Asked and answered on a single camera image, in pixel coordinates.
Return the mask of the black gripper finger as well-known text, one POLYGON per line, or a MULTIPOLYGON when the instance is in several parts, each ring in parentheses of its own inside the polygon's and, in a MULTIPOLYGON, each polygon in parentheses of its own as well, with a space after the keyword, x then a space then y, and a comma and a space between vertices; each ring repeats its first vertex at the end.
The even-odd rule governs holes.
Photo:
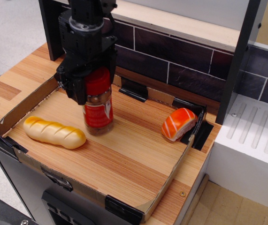
POLYGON ((56 72, 56 80, 58 86, 66 91, 69 98, 77 102, 78 105, 85 105, 87 96, 83 77, 56 72))
POLYGON ((110 83, 113 83, 116 70, 117 50, 114 46, 110 47, 107 51, 107 64, 106 67, 109 70, 110 83))

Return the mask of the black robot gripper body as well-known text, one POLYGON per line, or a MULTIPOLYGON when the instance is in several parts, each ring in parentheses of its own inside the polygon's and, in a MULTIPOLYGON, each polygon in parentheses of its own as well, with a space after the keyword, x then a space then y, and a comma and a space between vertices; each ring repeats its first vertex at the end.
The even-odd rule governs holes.
POLYGON ((66 56, 56 72, 85 77, 100 67, 106 67, 107 51, 115 47, 117 37, 103 34, 104 25, 103 18, 98 18, 95 24, 88 24, 73 19, 71 14, 61 14, 59 29, 66 56))

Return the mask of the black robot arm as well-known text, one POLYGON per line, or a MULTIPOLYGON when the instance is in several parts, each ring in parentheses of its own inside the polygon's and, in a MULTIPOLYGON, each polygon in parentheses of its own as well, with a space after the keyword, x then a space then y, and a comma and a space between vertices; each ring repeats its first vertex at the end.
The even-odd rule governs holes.
POLYGON ((55 79, 68 97, 79 105, 87 101, 84 78, 100 67, 109 70, 109 82, 115 75, 117 37, 112 30, 102 33, 104 19, 115 23, 111 11, 114 0, 71 0, 70 9, 58 18, 61 45, 65 58, 58 66, 55 79))

